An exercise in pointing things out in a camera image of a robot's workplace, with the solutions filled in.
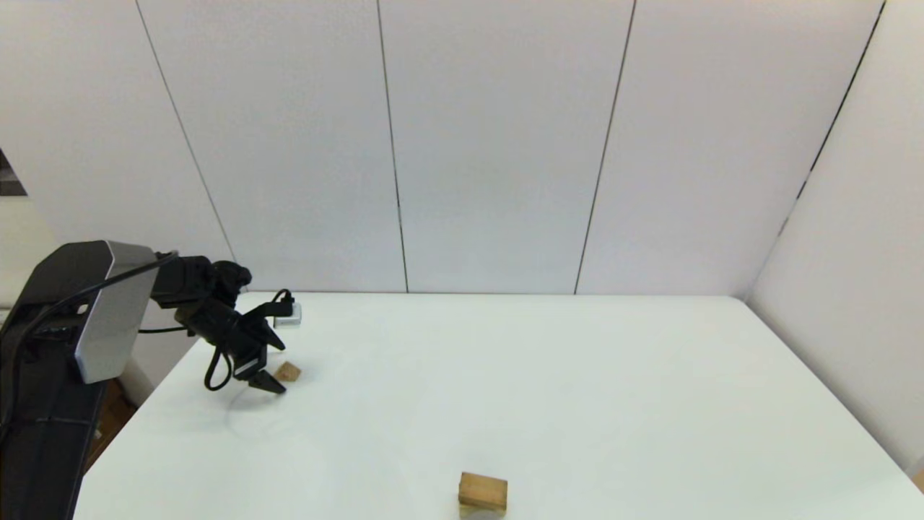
white partition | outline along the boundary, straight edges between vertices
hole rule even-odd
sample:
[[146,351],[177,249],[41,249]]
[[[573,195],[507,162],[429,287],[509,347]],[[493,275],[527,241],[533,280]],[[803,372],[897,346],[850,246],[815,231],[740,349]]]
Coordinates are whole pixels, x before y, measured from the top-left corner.
[[639,1],[578,292],[743,295],[880,6]]
[[253,288],[404,291],[375,0],[142,0]]
[[390,0],[411,291],[572,292],[631,0]]
[[924,3],[882,11],[748,300],[911,474],[924,469],[922,29]]
[[132,2],[0,3],[0,148],[60,242],[231,258]]

white table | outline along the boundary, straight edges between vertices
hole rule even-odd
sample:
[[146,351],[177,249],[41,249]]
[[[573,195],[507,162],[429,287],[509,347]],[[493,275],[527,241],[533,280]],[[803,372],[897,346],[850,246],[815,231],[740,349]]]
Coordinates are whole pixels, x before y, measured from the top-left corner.
[[301,328],[270,353],[271,371],[304,370],[286,394],[207,391],[198,343],[86,476],[76,517],[452,520],[469,471],[509,480],[507,520],[924,519],[736,300],[298,300]]

black cable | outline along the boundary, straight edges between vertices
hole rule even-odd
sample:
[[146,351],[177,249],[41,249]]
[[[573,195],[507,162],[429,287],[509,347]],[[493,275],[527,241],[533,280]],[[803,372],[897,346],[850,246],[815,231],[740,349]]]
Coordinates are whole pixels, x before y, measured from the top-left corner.
[[[225,358],[225,365],[228,367],[228,373],[225,375],[225,380],[219,383],[217,386],[212,386],[212,375],[215,373],[215,367],[218,366],[218,356],[221,355]],[[228,384],[228,381],[231,380],[231,358],[228,357],[227,352],[223,352],[221,348],[215,347],[215,353],[212,354],[212,361],[209,362],[209,368],[205,371],[205,388],[211,391],[221,390]]]
[[276,300],[278,300],[279,297],[282,296],[283,294],[286,295],[286,297],[283,298],[283,302],[292,301],[292,291],[290,291],[289,289],[280,289],[279,292],[277,292],[276,295],[273,297],[273,299],[270,300],[270,303],[275,303]]
[[13,364],[13,367],[11,370],[13,384],[10,388],[10,392],[9,392],[10,401],[9,401],[8,407],[6,408],[6,414],[3,420],[3,424],[0,425],[0,445],[2,445],[3,441],[6,439],[6,434],[9,432],[10,423],[12,422],[12,419],[16,414],[16,405],[17,405],[17,400],[19,397],[18,396],[19,394],[19,369],[22,366],[22,350],[23,350],[22,345],[26,342],[26,340],[29,339],[29,336],[31,336],[31,334],[35,332],[36,329],[38,329],[38,327],[45,320],[53,316],[55,313],[57,313],[61,309],[69,307],[73,305],[74,303],[77,303],[80,300],[84,299],[85,297],[97,291],[101,291],[102,289],[105,289],[111,285],[116,285],[116,283],[119,283],[121,281],[134,278],[137,275],[146,273],[152,269],[157,269],[160,266],[163,266],[164,264],[167,264],[168,262],[171,262],[178,257],[179,257],[179,253],[177,251],[171,251],[170,253],[165,254],[164,256],[158,258],[157,260],[149,264],[145,264],[144,266],[141,266],[141,267],[135,267],[134,269],[130,269],[124,273],[115,275],[114,277],[105,279],[99,283],[95,283],[91,285],[90,287],[77,291],[74,294],[67,296],[63,300],[59,300],[57,303],[54,303],[50,307],[41,311],[39,315],[36,316],[35,319],[33,319],[22,330],[22,332],[19,334],[19,337],[16,340],[16,343],[13,345],[13,353],[10,356],[10,363]]
[[141,328],[139,329],[139,334],[163,334],[165,332],[179,332],[180,330],[187,330],[185,327],[168,327],[168,328]]

wall panel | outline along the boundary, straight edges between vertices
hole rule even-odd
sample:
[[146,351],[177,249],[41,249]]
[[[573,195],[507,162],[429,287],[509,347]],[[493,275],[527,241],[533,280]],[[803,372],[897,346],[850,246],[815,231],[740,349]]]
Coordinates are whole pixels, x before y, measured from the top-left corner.
[[743,295],[880,0],[641,0],[580,293]]
[[411,291],[574,290],[631,8],[382,2]]
[[374,0],[142,0],[254,289],[404,291]]

white wall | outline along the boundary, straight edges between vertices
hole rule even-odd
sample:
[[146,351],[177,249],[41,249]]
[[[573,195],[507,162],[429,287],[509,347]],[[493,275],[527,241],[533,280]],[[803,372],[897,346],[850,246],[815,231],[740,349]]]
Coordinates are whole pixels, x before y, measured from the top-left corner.
[[577,291],[743,296],[881,0],[640,0]]
[[749,304],[897,463],[924,456],[924,2],[889,2]]
[[0,197],[0,309],[13,306],[35,265],[59,245],[29,197]]
[[574,291],[631,12],[382,2],[410,291]]
[[142,0],[253,289],[404,292],[375,0]]

